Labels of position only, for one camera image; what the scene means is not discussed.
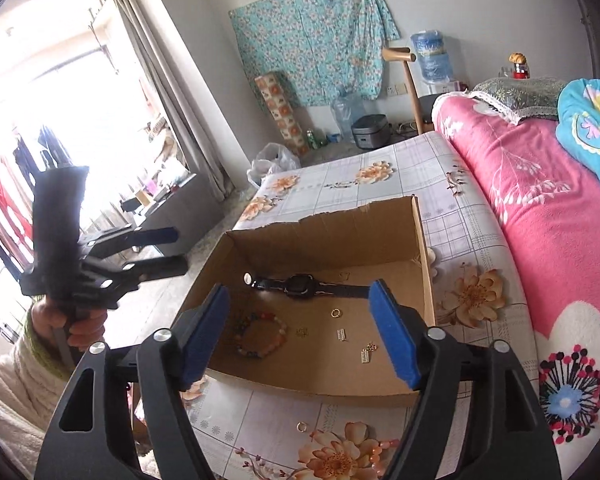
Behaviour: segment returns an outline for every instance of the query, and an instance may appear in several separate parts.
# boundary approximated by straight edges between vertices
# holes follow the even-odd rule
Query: blue pillow
[[[600,180],[600,79],[578,79],[565,86],[558,118],[558,142]]]

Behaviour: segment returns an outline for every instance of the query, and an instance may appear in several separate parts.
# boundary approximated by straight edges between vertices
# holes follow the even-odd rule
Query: gold charm
[[[371,352],[374,352],[378,350],[378,345],[375,345],[373,343],[369,343],[367,346],[365,346],[362,349],[362,352],[360,352],[360,359],[363,363],[368,363],[369,359],[371,358]]]

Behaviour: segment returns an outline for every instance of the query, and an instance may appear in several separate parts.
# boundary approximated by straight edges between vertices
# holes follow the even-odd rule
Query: watch face
[[[314,277],[310,274],[295,274],[285,282],[285,292],[296,296],[310,294],[314,285]]]

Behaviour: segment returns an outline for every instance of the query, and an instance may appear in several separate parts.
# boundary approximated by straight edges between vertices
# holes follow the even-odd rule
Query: human hand
[[[45,296],[31,309],[33,330],[51,348],[58,347],[53,330],[62,328],[66,324],[66,315],[60,311],[58,306],[57,301]],[[104,334],[107,311],[90,310],[89,314],[89,319],[76,321],[69,329],[70,336],[67,344],[75,346],[81,351],[85,351],[91,344],[100,341]]]

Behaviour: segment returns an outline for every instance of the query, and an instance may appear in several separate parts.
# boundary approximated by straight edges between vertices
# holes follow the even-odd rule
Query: open cardboard box
[[[219,381],[319,396],[327,402],[410,405],[416,394],[395,376],[367,300],[293,299],[254,290],[243,278],[246,272],[278,279],[302,272],[322,282],[351,285],[370,285],[382,278],[398,303],[417,309],[430,326],[434,310],[426,261],[416,197],[372,202],[299,222],[224,233],[182,310],[202,304],[215,283],[228,287],[231,313],[207,371]],[[334,308],[340,309],[341,317],[331,317]],[[236,324],[254,311],[274,312],[288,325],[286,343],[263,359],[239,355],[234,339]],[[341,328],[344,342],[337,337]],[[254,322],[242,345],[262,349],[278,329],[272,322]],[[360,353],[371,342],[378,350],[363,364]]]

